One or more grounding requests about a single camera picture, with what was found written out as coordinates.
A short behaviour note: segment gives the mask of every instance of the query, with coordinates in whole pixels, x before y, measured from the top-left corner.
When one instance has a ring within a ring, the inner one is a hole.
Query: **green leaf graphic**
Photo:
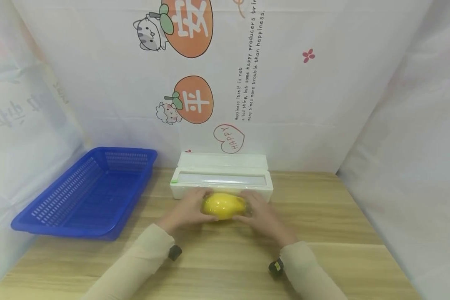
[[[170,19],[170,17],[164,13],[160,15],[160,26],[162,26],[162,29],[166,34],[173,34],[174,29],[172,19]]]
[[[158,12],[160,13],[160,15],[162,13],[164,13],[166,15],[168,13],[168,5],[166,5],[166,4],[160,5],[160,9],[158,10]]]
[[[173,104],[175,104],[175,106],[177,107],[177,110],[183,110],[182,101],[180,101],[180,99],[178,99],[177,97],[173,98]]]

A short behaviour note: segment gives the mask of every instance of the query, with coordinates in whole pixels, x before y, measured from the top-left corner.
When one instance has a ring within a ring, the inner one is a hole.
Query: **red flower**
[[[315,58],[315,55],[312,53],[313,49],[310,49],[308,52],[302,53],[302,55],[305,57],[305,59],[303,60],[304,63],[307,63],[309,60],[313,60]]]

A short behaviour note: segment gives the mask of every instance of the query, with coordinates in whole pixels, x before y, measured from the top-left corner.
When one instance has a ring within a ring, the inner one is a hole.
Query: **hand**
[[[171,235],[177,228],[184,225],[218,221],[217,217],[204,215],[200,211],[203,198],[211,192],[212,190],[202,187],[188,190],[185,196],[178,200],[177,205],[156,222],[156,225]]]
[[[286,226],[278,214],[257,192],[245,190],[240,194],[251,207],[251,217],[235,215],[232,219],[249,225],[264,236],[274,239],[280,248],[298,242],[297,235]]]

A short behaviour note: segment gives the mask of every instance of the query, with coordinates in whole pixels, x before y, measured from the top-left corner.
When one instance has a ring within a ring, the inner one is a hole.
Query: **orange circle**
[[[212,90],[202,77],[188,76],[181,79],[175,85],[174,92],[180,94],[179,99],[183,104],[183,108],[177,112],[188,122],[202,124],[212,116]]]
[[[172,35],[167,35],[168,42],[170,45],[180,53],[181,55],[188,57],[188,58],[195,58],[199,57],[205,51],[207,51],[210,42],[212,41],[212,33],[213,33],[213,13],[212,13],[212,3],[210,3],[210,0],[190,0],[191,5],[196,7],[197,9],[200,8],[203,3],[205,4],[205,9],[203,11],[203,21],[205,23],[205,26],[207,28],[207,34],[205,31],[205,28],[203,24],[197,23],[199,20],[199,17],[195,15],[194,13],[191,13],[194,10],[190,10],[187,12],[187,7],[177,7],[175,6],[175,2],[177,0],[162,0],[162,4],[168,5],[168,16],[173,20],[175,19],[181,19],[182,20],[182,32],[179,33],[180,26],[178,26],[178,22],[173,22],[173,28],[174,32]],[[183,23],[184,19],[188,19],[188,15],[191,14],[192,22],[194,25],[198,25],[200,32],[197,32],[196,30],[192,29],[190,33],[190,28],[188,25]]]

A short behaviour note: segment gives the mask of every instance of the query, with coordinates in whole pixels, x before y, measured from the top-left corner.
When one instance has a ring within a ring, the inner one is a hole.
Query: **heart outline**
[[[226,152],[226,151],[224,150],[223,146],[224,146],[224,143],[225,143],[226,141],[222,141],[222,140],[218,139],[217,136],[215,135],[216,130],[217,130],[219,127],[221,127],[221,126],[229,126],[229,127],[232,127],[232,128],[234,128],[236,131],[238,131],[238,132],[243,136],[242,144],[240,145],[240,148],[238,148],[237,151],[235,151],[235,152]],[[235,153],[237,153],[238,151],[240,151],[240,150],[242,149],[243,144],[245,143],[245,134],[244,134],[243,132],[241,132],[240,129],[238,129],[237,127],[235,127],[235,126],[233,126],[233,125],[230,125],[230,124],[221,124],[221,125],[215,127],[215,129],[213,130],[213,137],[215,137],[215,139],[216,139],[217,141],[221,142],[220,148],[222,149],[223,152],[225,152],[225,153],[227,153],[227,154],[235,154]]]

